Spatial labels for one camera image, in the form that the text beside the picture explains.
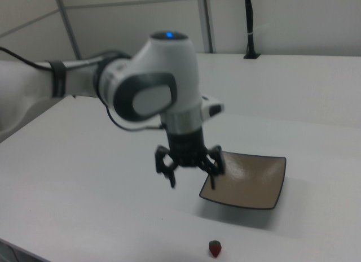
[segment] white wall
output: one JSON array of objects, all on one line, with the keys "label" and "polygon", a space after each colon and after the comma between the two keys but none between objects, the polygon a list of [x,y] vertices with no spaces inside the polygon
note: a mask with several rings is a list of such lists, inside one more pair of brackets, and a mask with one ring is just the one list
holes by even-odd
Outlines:
[{"label": "white wall", "polygon": [[[56,0],[0,0],[0,46],[29,60],[75,59]],[[0,60],[16,59],[0,52]],[[57,101],[34,106],[17,129],[0,135],[0,142]]]},{"label": "white wall", "polygon": [[179,30],[204,52],[197,0],[63,1],[83,57],[106,49],[134,55],[158,30]]},{"label": "white wall", "polygon": [[[252,0],[256,51],[361,56],[361,0]],[[245,53],[244,0],[210,0],[217,53]]]}]

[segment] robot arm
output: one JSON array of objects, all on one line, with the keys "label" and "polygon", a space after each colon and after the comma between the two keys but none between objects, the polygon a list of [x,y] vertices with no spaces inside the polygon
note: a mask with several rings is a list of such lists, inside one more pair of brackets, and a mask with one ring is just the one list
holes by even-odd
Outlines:
[{"label": "robot arm", "polygon": [[[156,169],[170,180],[172,187],[177,166],[201,168],[210,175],[214,187],[214,176],[224,173],[224,161],[220,146],[211,150],[205,147],[202,124],[223,111],[223,104],[201,96],[196,54],[187,36],[177,32],[155,33],[132,59],[109,54],[61,65],[68,69],[66,78],[64,71],[59,74],[53,65],[55,74],[0,62],[0,91],[4,92],[0,93],[0,107],[4,107],[0,108],[0,131],[16,124],[36,101],[50,99],[60,91],[61,97],[99,97],[107,110],[115,110],[127,121],[144,121],[160,114],[169,149],[158,147]],[[166,155],[173,160],[170,165],[163,161]]]}]

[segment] cable clip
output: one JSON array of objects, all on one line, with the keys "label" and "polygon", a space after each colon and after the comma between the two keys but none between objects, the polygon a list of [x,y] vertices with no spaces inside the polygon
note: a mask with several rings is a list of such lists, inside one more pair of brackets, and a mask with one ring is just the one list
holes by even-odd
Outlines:
[{"label": "cable clip", "polygon": [[65,81],[67,78],[67,68],[60,60],[48,60],[53,72],[52,97],[62,98],[65,95]]}]

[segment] white table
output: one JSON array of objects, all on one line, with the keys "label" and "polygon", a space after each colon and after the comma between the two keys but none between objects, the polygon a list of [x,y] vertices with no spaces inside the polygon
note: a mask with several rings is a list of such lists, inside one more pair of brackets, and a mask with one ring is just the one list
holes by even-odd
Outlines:
[{"label": "white table", "polygon": [[[224,100],[227,112],[204,125],[204,136],[207,146],[287,158],[273,211],[199,198],[206,178],[199,169],[178,168],[172,190],[155,172],[153,153],[167,145],[164,132],[123,132],[97,99],[69,97],[0,144],[0,238],[50,261],[213,261],[213,239],[223,247],[218,261],[358,261],[361,128],[349,126],[361,115],[336,110],[332,118],[316,117],[329,108],[330,95],[304,99],[307,91],[297,80],[306,76],[317,92],[327,75],[333,79],[325,91],[338,93],[337,103],[360,101],[360,59],[260,58],[257,69],[257,61],[241,55],[199,55],[202,90]],[[284,63],[295,80],[274,80],[282,73],[273,66]],[[342,81],[334,77],[345,69]],[[256,79],[261,76],[267,82]],[[281,93],[272,90],[287,80]],[[339,82],[354,87],[346,92]],[[296,105],[302,101],[313,112]],[[274,111],[281,102],[284,112]],[[330,122],[305,123],[317,120]]]}]

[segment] brown square plate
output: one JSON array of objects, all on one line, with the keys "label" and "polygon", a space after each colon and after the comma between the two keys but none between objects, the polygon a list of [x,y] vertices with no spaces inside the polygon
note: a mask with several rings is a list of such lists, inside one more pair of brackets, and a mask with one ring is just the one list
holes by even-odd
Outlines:
[{"label": "brown square plate", "polygon": [[199,196],[228,206],[273,209],[280,196],[286,172],[286,158],[223,152],[226,173],[215,179],[209,176]]}]

